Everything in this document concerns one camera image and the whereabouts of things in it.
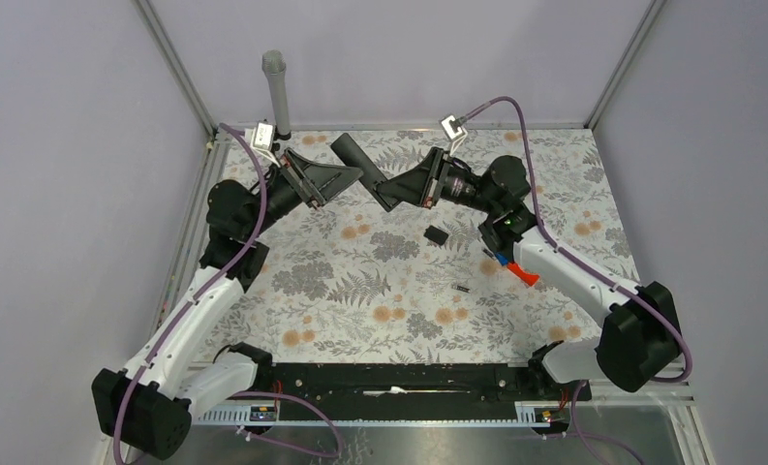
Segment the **black remote control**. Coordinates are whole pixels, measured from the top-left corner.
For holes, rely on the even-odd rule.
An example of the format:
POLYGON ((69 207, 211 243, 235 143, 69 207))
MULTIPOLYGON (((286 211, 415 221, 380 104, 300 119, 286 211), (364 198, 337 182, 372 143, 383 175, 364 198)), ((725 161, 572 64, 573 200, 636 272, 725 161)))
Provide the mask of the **black remote control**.
POLYGON ((387 181, 387 178, 349 133, 339 136, 330 145, 330 148, 347 167, 358 168, 362 171, 360 183, 386 212, 390 212, 398 205, 398 200, 378 191, 378 185, 387 181))

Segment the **black remote battery cover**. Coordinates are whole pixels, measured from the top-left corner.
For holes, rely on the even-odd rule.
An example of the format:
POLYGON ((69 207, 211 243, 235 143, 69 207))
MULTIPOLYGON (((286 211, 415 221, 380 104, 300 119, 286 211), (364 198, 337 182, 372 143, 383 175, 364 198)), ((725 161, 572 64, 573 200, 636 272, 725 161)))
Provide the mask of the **black remote battery cover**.
POLYGON ((444 230, 441 230, 435 226, 427 227, 423 236, 437 246, 444 246, 449 239, 448 232, 445 232, 444 230))

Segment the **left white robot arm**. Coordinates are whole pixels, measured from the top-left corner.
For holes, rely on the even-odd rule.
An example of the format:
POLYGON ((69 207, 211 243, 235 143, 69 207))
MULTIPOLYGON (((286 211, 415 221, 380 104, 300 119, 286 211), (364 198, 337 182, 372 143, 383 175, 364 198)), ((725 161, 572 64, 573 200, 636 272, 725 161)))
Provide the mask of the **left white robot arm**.
POLYGON ((270 353, 237 343, 199 373, 187 370, 211 330, 243 297, 268 256, 258 241, 298 206, 325 206, 363 175, 359 168, 307 160, 288 149, 251 192, 225 179, 207 197, 209 240, 186 293, 144 347, 118 371, 103 369, 91 389, 101 430, 123 463, 128 446, 159 459, 182 445, 192 422, 240 391, 273 385, 270 353))

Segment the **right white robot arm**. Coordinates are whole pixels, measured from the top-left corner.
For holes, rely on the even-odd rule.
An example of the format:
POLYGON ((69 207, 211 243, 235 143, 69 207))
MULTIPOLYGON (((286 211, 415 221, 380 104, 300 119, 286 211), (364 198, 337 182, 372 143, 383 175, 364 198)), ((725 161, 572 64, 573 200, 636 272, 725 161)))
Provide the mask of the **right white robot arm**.
POLYGON ((434 147, 417 166, 393 178, 373 175, 368 189, 386 209, 447 201, 485 213, 478 230, 496 260, 527 283, 541 278, 554 286, 599 325, 598 337, 552 343, 533 354, 528 384, 537 397, 551 399, 567 383, 596 378, 636 392, 650 381, 668 382, 660 372, 677 358, 684 369, 673 382, 690 375, 690 350, 670 290, 658 282, 639 285, 592 263, 547 232, 525 204, 533 188, 520 158, 501 156, 476 174, 434 147))

